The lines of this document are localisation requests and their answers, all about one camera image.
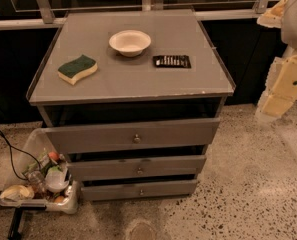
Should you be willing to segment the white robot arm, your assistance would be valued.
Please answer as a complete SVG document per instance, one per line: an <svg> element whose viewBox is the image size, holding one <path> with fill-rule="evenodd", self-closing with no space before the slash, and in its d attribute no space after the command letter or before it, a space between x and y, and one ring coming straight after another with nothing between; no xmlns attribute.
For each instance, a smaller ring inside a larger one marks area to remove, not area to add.
<svg viewBox="0 0 297 240"><path fill-rule="evenodd" d="M271 63L257 103L256 118L268 123L281 118L297 101L297 0L280 0L260 15L257 24L279 28L287 44L283 56Z"/></svg>

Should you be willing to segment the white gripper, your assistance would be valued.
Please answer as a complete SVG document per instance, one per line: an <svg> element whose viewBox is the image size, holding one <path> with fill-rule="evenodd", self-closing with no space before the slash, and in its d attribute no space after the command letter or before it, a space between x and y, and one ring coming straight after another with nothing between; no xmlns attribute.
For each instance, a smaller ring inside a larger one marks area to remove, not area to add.
<svg viewBox="0 0 297 240"><path fill-rule="evenodd" d="M297 53L287 58L276 57L270 66L265 90L255 116L261 123L281 118L297 101Z"/></svg>

